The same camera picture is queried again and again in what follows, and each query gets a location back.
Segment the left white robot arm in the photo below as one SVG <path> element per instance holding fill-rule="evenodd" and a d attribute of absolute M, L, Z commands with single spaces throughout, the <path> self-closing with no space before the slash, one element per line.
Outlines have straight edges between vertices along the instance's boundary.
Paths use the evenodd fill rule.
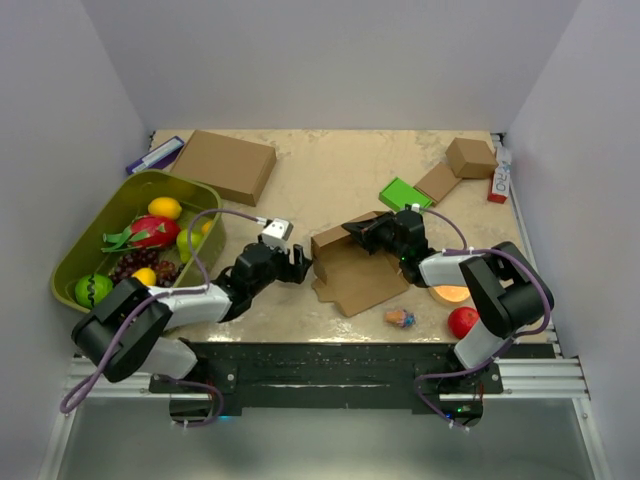
<path fill-rule="evenodd" d="M 168 375 L 183 391 L 196 392 L 206 383 L 207 368 L 186 344 L 164 339 L 164 331 L 234 320 L 273 282 L 302 283 L 311 265 L 299 244 L 288 252 L 257 242 L 206 285 L 156 288 L 124 280 L 76 324 L 71 338 L 112 383 L 146 371 Z"/>

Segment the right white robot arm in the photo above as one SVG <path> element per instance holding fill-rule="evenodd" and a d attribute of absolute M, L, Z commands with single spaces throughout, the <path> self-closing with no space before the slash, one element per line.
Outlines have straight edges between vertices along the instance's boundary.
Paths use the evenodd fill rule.
<path fill-rule="evenodd" d="M 461 249 L 432 248 L 417 204 L 372 219 L 346 222 L 342 228 L 368 254 L 380 250 L 399 261 L 404 279 L 420 288 L 461 286 L 469 290 L 479 319 L 457 342 L 446 373 L 448 386 L 469 392 L 481 380 L 481 369 L 524 336 L 545 330 L 554 308 L 550 289 L 512 242 L 474 249 L 462 238 Z"/>

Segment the brown cardboard box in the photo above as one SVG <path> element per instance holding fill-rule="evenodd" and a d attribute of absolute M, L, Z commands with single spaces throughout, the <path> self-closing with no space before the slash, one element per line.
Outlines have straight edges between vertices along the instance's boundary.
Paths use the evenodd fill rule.
<path fill-rule="evenodd" d="M 379 251 L 368 254 L 341 226 L 311 238 L 312 282 L 319 301 L 352 317 L 388 301 L 409 288 L 398 261 Z"/>

